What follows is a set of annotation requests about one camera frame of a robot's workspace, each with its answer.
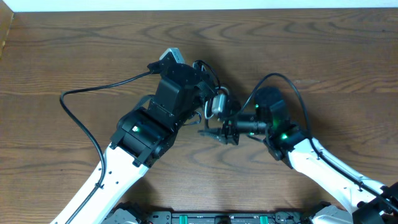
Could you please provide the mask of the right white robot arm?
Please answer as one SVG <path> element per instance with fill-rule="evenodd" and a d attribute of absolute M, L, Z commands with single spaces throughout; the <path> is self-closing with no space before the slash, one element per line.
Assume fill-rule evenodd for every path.
<path fill-rule="evenodd" d="M 237 145 L 246 134 L 262 143 L 270 155 L 289 168 L 315 181 L 342 206 L 320 203 L 303 215 L 302 223 L 397 223 L 397 185 L 390 187 L 354 170 L 290 119 L 287 106 L 277 88 L 265 87 L 254 94 L 255 112 L 242 113 L 228 119 L 237 105 L 228 95 L 210 100 L 211 112 L 223 118 L 220 128 L 205 128 L 210 136 L 223 144 Z"/>

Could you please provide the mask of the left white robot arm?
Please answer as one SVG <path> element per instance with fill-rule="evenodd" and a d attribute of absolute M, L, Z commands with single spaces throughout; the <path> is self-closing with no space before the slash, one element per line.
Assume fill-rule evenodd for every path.
<path fill-rule="evenodd" d="M 85 90 L 60 95 L 66 114 L 97 150 L 99 164 L 54 223 L 101 223 L 119 199 L 173 146 L 179 129 L 219 90 L 217 74 L 200 60 L 193 65 L 158 61 L 148 69 L 146 74 L 161 77 L 156 93 L 144 96 L 118 121 L 105 150 L 65 104 L 65 96 Z"/>

